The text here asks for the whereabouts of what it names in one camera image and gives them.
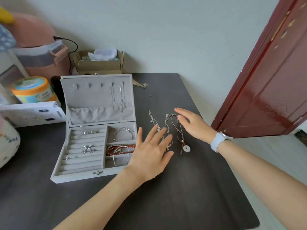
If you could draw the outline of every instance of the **blue patterned fabric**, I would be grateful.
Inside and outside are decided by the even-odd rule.
[[[0,24],[0,52],[7,51],[15,45],[15,38],[4,26]]]

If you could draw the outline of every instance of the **smartwatch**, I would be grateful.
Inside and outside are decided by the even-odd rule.
[[[216,134],[215,138],[213,139],[211,143],[211,148],[213,151],[217,151],[217,147],[224,141],[224,140],[232,140],[233,138],[230,136],[225,135],[223,132],[219,132]]]

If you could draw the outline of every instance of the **forearm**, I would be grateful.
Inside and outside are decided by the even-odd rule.
[[[286,228],[306,227],[307,186],[231,141],[218,151]]]
[[[142,182],[129,169],[122,170],[94,197],[68,216],[54,230],[101,230],[122,202]]]

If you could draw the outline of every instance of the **light blue watch strap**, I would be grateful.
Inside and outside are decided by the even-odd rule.
[[[212,143],[211,143],[211,148],[213,151],[218,152],[217,151],[217,147],[220,145],[220,143],[222,143],[225,140],[225,137],[220,134],[217,133],[215,138],[213,139]]]

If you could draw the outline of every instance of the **floor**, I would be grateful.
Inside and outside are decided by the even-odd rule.
[[[265,159],[307,185],[307,147],[294,135],[234,139],[236,144]],[[261,230],[286,230],[233,170],[246,197],[257,214]]]

